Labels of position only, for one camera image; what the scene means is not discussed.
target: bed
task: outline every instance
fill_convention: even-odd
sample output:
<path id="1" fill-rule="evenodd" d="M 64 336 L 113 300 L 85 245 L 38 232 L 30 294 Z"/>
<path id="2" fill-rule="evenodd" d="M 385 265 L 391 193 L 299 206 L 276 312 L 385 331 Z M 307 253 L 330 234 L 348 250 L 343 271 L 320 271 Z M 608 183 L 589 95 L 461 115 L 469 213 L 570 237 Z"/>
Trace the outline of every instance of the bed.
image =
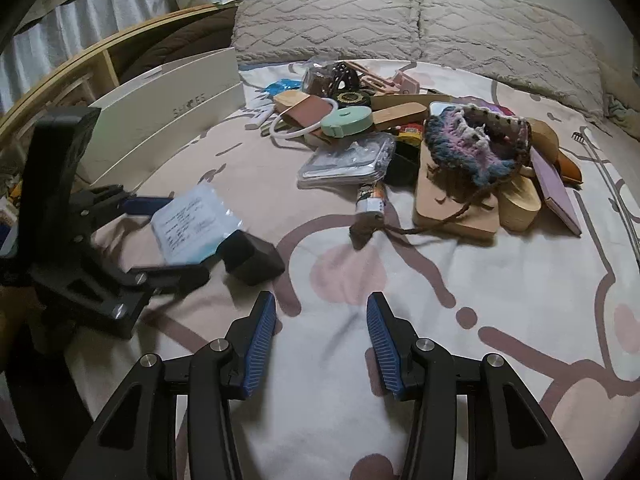
<path id="1" fill-rule="evenodd" d="M 546 211 L 525 234 L 501 229 L 491 247 L 439 235 L 403 241 L 377 233 L 356 252 L 348 236 L 356 190 L 298 189 L 294 176 L 310 150 L 296 143 L 283 149 L 243 126 L 261 89 L 302 75 L 302 65 L 242 72 L 248 108 L 192 140 L 139 191 L 180 194 L 210 181 L 245 228 L 276 244 L 287 263 L 286 273 L 268 286 L 278 323 L 264 387 L 255 399 L 232 406 L 245 477 L 391 479 L 399 473 L 412 407 L 385 396 L 364 310 L 369 293 L 382 290 L 396 315 L 450 352 L 505 355 L 584 478 L 604 478 L 640 418 L 640 283 L 606 184 L 571 137 L 583 132 L 605 156 L 608 137 L 575 110 L 482 76 L 423 62 L 362 63 L 385 76 L 404 69 L 425 87 L 472 94 L 553 124 L 584 176 L 582 189 L 570 192 L 583 235 L 570 235 Z M 637 218 L 640 208 L 608 159 L 606 167 Z M 387 218 L 410 226 L 412 193 L 392 189 L 389 195 Z M 124 268 L 161 261 L 149 226 L 122 222 L 99 232 L 97 242 Z M 92 416 L 142 354 L 195 352 L 244 316 L 259 290 L 225 277 L 218 266 L 206 286 L 180 303 L 151 305 L 130 341 L 80 331 L 66 359 Z M 187 468 L 184 410 L 182 400 L 178 474 Z M 461 479 L 463 398 L 459 413 L 455 478 Z"/>
<path id="2" fill-rule="evenodd" d="M 473 40 L 478 36 L 482 41 Z M 606 120 L 598 61 L 584 33 L 521 0 L 246 0 L 233 44 L 245 64 L 247 106 L 183 146 L 139 192 L 180 194 L 207 180 L 244 227 L 276 245 L 286 261 L 286 272 L 265 285 L 276 296 L 278 322 L 263 386 L 232 405 L 244 477 L 400 474 L 412 405 L 392 402 L 380 382 L 364 311 L 377 290 L 396 316 L 451 353 L 503 354 L 585 479 L 617 470 L 638 441 L 640 280 L 610 190 L 572 134 L 588 136 L 600 150 L 636 234 L 640 150 Z M 295 174 L 310 149 L 279 146 L 244 129 L 265 86 L 301 77 L 300 60 L 318 55 L 359 58 L 383 76 L 403 70 L 423 91 L 471 95 L 547 122 L 584 177 L 569 193 L 582 237 L 544 210 L 528 232 L 500 229 L 489 247 L 378 232 L 355 251 L 348 227 L 356 189 L 298 189 Z M 389 198 L 386 218 L 410 227 L 412 193 L 391 189 Z M 143 223 L 116 222 L 95 241 L 124 269 L 161 262 Z M 197 351 L 245 316 L 258 291 L 217 266 L 209 283 L 183 301 L 151 304 L 130 341 L 80 330 L 66 362 L 91 416 L 141 355 Z M 188 474 L 185 411 L 179 399 L 179 477 Z M 454 477 L 463 479 L 463 397 L 458 413 Z"/>

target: mint green tape measure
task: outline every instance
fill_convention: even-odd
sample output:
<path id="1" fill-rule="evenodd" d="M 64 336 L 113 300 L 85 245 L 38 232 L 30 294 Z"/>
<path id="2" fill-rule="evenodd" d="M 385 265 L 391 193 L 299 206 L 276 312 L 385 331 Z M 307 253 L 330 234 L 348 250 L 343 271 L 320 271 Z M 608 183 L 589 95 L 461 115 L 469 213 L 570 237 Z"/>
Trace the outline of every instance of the mint green tape measure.
<path id="1" fill-rule="evenodd" d="M 329 137 L 359 134 L 373 126 L 373 115 L 368 106 L 339 108 L 325 115 L 320 121 L 322 132 Z"/>

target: metal screw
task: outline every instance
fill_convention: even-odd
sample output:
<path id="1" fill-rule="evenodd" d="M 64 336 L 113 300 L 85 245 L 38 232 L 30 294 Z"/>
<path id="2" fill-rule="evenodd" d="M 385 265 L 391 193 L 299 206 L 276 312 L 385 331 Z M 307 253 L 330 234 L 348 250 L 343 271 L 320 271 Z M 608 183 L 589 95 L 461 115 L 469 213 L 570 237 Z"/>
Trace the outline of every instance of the metal screw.
<path id="1" fill-rule="evenodd" d="M 113 310 L 111 311 L 111 317 L 113 317 L 113 319 L 120 319 L 126 313 L 127 307 L 124 303 L 121 303 L 113 307 Z"/>
<path id="2" fill-rule="evenodd" d="M 145 368 L 151 368 L 157 362 L 156 354 L 145 354 L 140 358 L 140 364 Z"/>
<path id="3" fill-rule="evenodd" d="M 486 361 L 495 368 L 500 368 L 504 364 L 504 359 L 498 354 L 489 354 Z"/>
<path id="4" fill-rule="evenodd" d="M 418 339 L 418 341 L 415 342 L 415 345 L 418 347 L 418 350 L 422 350 L 423 352 L 430 352 L 436 348 L 436 343 L 426 337 Z"/>
<path id="5" fill-rule="evenodd" d="M 214 339 L 211 343 L 209 343 L 209 348 L 211 348 L 214 352 L 223 352 L 227 348 L 229 348 L 229 341 L 226 339 Z"/>

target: curtain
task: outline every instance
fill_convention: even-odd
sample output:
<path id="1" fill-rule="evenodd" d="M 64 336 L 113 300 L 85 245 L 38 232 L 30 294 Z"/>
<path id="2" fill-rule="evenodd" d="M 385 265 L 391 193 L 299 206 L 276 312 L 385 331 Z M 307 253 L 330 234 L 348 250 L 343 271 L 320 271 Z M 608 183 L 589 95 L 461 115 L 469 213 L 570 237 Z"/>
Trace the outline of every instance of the curtain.
<path id="1" fill-rule="evenodd" d="M 15 35 L 0 54 L 0 113 L 75 54 L 174 10 L 175 0 L 71 0 L 57 6 Z"/>

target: clear plastic case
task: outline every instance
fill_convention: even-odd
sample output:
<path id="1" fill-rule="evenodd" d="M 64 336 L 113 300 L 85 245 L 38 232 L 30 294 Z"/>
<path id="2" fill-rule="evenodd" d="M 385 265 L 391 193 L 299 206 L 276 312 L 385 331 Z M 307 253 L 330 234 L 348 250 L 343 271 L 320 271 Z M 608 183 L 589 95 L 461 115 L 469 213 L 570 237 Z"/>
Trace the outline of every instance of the clear plastic case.
<path id="1" fill-rule="evenodd" d="M 396 140 L 376 132 L 349 136 L 318 148 L 298 172 L 298 187 L 373 184 L 385 176 Z"/>

